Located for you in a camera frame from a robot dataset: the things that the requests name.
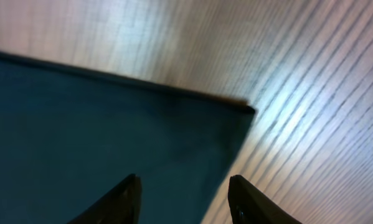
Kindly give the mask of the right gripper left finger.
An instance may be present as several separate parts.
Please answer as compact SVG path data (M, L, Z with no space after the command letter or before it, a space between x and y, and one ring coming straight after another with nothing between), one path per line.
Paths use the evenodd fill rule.
M137 224L141 210L141 179L130 174L69 224Z

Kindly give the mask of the black t-shirt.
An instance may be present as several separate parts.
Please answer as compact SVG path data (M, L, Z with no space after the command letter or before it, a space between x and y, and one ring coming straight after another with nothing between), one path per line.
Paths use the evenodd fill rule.
M0 223L66 223L130 174L141 178L141 223L199 223L254 115L0 53Z

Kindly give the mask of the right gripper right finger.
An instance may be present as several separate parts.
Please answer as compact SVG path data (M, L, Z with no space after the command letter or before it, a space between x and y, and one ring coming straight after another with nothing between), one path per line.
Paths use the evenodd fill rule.
M233 224L301 224L242 175L231 176L227 198Z

